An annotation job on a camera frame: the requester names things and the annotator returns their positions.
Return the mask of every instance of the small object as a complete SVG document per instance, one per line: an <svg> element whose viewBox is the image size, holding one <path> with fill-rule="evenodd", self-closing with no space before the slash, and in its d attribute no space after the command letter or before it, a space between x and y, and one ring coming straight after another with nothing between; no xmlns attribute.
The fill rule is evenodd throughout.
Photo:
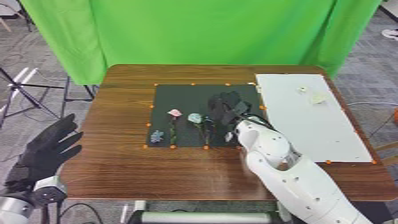
<svg viewBox="0 0 398 224"><path fill-rule="evenodd" d="M126 214L128 214L128 204L123 206L123 211L121 211L121 224L126 222Z"/></svg>
<svg viewBox="0 0 398 224"><path fill-rule="evenodd" d="M313 97L311 97L311 103L315 104L322 104L327 101L327 95L324 93L315 93Z"/></svg>
<svg viewBox="0 0 398 224"><path fill-rule="evenodd" d="M226 134L226 142L229 142L233 140L233 132L229 131Z"/></svg>
<svg viewBox="0 0 398 224"><path fill-rule="evenodd" d="M302 87L299 88L299 92L300 92L300 93L306 93L306 92L308 92L308 87L306 87L306 86L302 86Z"/></svg>
<svg viewBox="0 0 398 224"><path fill-rule="evenodd" d="M194 123L194 124L201 124L203 123L203 115L197 114L197 113L192 113L189 115L189 121Z"/></svg>
<svg viewBox="0 0 398 224"><path fill-rule="evenodd" d="M181 117L183 113L178 109L173 109L167 114L171 114L171 146L176 145L178 142L178 133L176 133L176 120Z"/></svg>
<svg viewBox="0 0 398 224"><path fill-rule="evenodd" d="M382 35L384 35L384 37L388 37L389 39L398 41L398 29L395 29L395 30L386 29L382 31Z"/></svg>
<svg viewBox="0 0 398 224"><path fill-rule="evenodd" d="M196 128L197 128L197 130L199 130L199 134L201 134L201 137L203 137L203 140L204 140L204 142L206 142L206 135L204 135L204 124L203 124L203 115L199 114L199 113L192 113L190 115L189 115L189 121L194 123L194 125L196 125Z"/></svg>
<svg viewBox="0 0 398 224"><path fill-rule="evenodd" d="M210 145L210 141L215 136L215 122L208 116L204 117L203 121L203 129L204 129L204 144Z"/></svg>
<svg viewBox="0 0 398 224"><path fill-rule="evenodd" d="M165 133L162 131L155 131L151 134L151 143L160 143L164 141Z"/></svg>
<svg viewBox="0 0 398 224"><path fill-rule="evenodd" d="M173 109L173 110L167 112L167 114L171 114L171 116L176 117L176 118L183 115L183 113L180 112L178 109Z"/></svg>

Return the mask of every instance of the table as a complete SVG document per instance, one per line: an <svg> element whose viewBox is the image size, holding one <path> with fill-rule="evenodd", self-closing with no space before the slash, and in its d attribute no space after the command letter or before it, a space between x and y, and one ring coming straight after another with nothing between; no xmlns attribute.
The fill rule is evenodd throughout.
<svg viewBox="0 0 398 224"><path fill-rule="evenodd" d="M116 65L82 130L84 151L62 179L69 198L274 200L238 149L144 148L157 84L245 84L256 73L325 74L313 66ZM320 164L354 201L388 201L398 191L334 84L325 78L377 164Z"/></svg>

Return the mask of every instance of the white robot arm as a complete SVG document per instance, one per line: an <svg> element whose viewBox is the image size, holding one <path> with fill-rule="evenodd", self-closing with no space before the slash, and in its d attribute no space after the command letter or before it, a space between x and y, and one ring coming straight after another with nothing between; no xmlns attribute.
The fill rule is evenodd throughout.
<svg viewBox="0 0 398 224"><path fill-rule="evenodd" d="M293 150L283 134L261 123L256 116L247 117L235 133L247 150L249 169L288 211L309 224L372 223L348 202L327 172Z"/></svg>

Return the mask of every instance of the floor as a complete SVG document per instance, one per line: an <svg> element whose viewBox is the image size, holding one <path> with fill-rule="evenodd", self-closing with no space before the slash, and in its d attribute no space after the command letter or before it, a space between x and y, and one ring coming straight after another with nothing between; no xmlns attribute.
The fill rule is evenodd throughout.
<svg viewBox="0 0 398 224"><path fill-rule="evenodd" d="M66 72L48 48L37 30L30 33L23 20L5 20L13 28L7 33L0 27L0 66L13 76L25 67L39 67L43 77L34 76L30 83L64 85ZM398 41L386 39L380 31L386 28L396 28L395 21L382 12L377 12L372 19L361 40L347 58L345 66L334 80L343 98L348 103L354 102L393 102L398 103ZM5 102L7 83L0 79L0 107ZM30 93L39 96L43 90L30 89ZM87 97L84 88L73 85L71 97ZM53 111L61 108L62 91L52 90L46 97L46 105ZM14 98L11 110L29 106L20 95ZM68 104L68 113L77 113L78 123L84 121L89 110L89 103L73 102ZM386 122L395 111L389 105L352 105L352 112L370 136L373 130ZM23 150L25 144L43 128L52 124L53 118L39 110L27 112L23 115L11 117L0 130L0 181L5 178L11 166L16 162L13 157ZM373 146L380 146L398 141L398 128L393 122L388 122L384 128L372 137ZM380 157L398 154L398 149L380 153ZM388 167L393 179L398 179L398 166ZM105 223L117 223L121 210L126 201L80 201L87 202L100 211ZM391 213L398 217L398 200L388 202ZM153 202L149 209L153 211L173 211L174 209L189 211L249 211L260 212L270 210L274 205L265 202ZM94 215L85 207L68 212L62 223L85 223L96 221ZM39 223L39 215L34 214L32 222Z"/></svg>

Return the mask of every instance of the green backdrop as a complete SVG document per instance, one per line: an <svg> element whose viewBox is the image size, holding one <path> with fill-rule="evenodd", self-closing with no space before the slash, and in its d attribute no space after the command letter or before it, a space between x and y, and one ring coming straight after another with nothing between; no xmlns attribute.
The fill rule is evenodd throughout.
<svg viewBox="0 0 398 224"><path fill-rule="evenodd" d="M114 64L300 64L338 72L380 0L23 0L78 84Z"/></svg>

